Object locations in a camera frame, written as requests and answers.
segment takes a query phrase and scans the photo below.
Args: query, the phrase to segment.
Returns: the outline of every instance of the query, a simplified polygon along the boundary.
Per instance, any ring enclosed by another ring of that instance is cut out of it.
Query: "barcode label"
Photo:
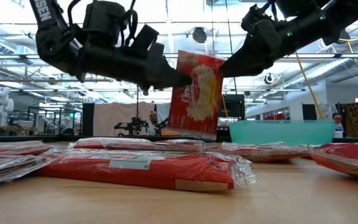
[[[120,169],[140,169],[148,170],[151,160],[135,160],[135,159],[111,159],[109,167]]]

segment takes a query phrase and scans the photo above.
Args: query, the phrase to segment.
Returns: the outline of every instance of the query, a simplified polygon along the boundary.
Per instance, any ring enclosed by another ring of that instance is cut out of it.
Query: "red bag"
[[[67,150],[40,175],[160,189],[213,192],[255,182],[249,162],[222,154]]]
[[[0,182],[22,177],[47,165],[51,158],[0,154]]]
[[[307,147],[290,147],[285,144],[241,145],[223,143],[204,151],[223,152],[242,156],[252,162],[278,162],[308,155]]]
[[[171,131],[216,139],[221,105],[224,60],[179,51],[177,70],[191,76],[190,86],[174,88],[168,117]]]
[[[205,142],[200,140],[174,139],[150,142],[131,138],[84,138],[74,143],[75,149],[150,150],[150,151],[200,151]]]
[[[311,148],[310,154],[321,166],[358,177],[358,143],[329,143]]]
[[[50,148],[52,148],[51,145],[44,144],[41,141],[0,142],[1,154],[37,156]]]

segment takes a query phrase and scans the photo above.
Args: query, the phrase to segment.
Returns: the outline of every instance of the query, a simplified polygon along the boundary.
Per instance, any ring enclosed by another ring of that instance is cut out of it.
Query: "plastic bin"
[[[289,146],[320,145],[332,142],[333,121],[238,121],[230,124],[232,142],[268,144],[284,142]]]

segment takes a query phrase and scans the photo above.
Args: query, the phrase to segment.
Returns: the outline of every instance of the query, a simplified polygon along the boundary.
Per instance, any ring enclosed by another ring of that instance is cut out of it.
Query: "ceiling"
[[[160,35],[157,42],[163,43],[164,52],[169,57],[172,67],[176,66],[176,54],[178,50],[199,52],[202,54],[230,55],[236,52],[244,43],[246,33],[241,29],[241,19],[244,17],[248,8],[254,2],[228,0],[226,8],[225,1],[215,0],[216,4],[211,8],[205,0],[138,0],[134,9],[139,15],[138,31],[144,24],[147,24],[157,31]],[[65,10],[71,1],[59,0],[59,5]],[[85,15],[86,5],[91,0],[80,1],[73,9],[73,21],[81,25]],[[130,0],[114,1],[122,4],[126,9],[131,4]],[[197,44],[191,38],[191,31],[195,27],[203,27],[207,33],[206,44]],[[358,37],[358,21],[347,28],[351,33],[351,38]],[[17,54],[36,54],[34,34],[37,32],[37,24],[33,15],[29,1],[27,0],[0,0],[0,43],[15,51]],[[347,52],[349,48],[346,44],[325,46],[321,40],[312,43],[298,51],[300,54],[314,53],[333,53]],[[316,59],[313,62],[303,63],[305,69],[309,69],[320,63],[326,63],[323,59]],[[264,85],[264,76],[273,74],[276,77],[274,85],[283,84],[300,74],[300,69],[296,61],[276,62],[273,67],[265,70],[256,77],[239,77],[234,81],[226,78],[224,89],[261,88]],[[104,79],[95,75],[88,75],[89,78],[97,79],[98,82],[25,82],[16,89],[98,89],[111,91],[54,91],[54,92],[34,92],[27,93],[36,99],[44,100],[45,96],[59,96],[67,98],[68,101],[94,100],[95,102],[136,102],[136,86],[126,82],[116,82],[112,79]],[[0,60],[0,80],[47,80],[56,78],[62,80],[74,80],[68,74],[53,68],[41,60],[33,60],[31,65],[26,65],[15,60]],[[164,103],[170,101],[170,90],[151,92],[149,96],[140,93],[142,101],[154,101]]]

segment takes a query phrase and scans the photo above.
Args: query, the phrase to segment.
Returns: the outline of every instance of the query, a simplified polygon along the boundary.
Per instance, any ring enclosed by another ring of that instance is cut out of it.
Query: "plastic bag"
[[[160,189],[215,192],[256,181],[250,162],[219,153],[74,149],[49,154],[55,160],[39,175]]]
[[[85,138],[74,143],[76,149],[148,150],[148,151],[200,151],[205,142],[200,140],[174,139],[151,142],[131,138]]]
[[[51,158],[0,154],[0,182],[22,177],[47,165]]]
[[[307,147],[290,147],[283,143],[245,145],[224,142],[204,151],[239,155],[252,162],[278,162],[308,155]]]
[[[358,177],[358,143],[330,143],[311,147],[310,154],[321,166]]]
[[[168,129],[190,133],[202,139],[216,139],[221,106],[224,60],[179,50],[177,70],[193,78],[193,83],[173,88]]]
[[[1,154],[37,156],[50,148],[51,145],[44,144],[42,141],[0,142]]]

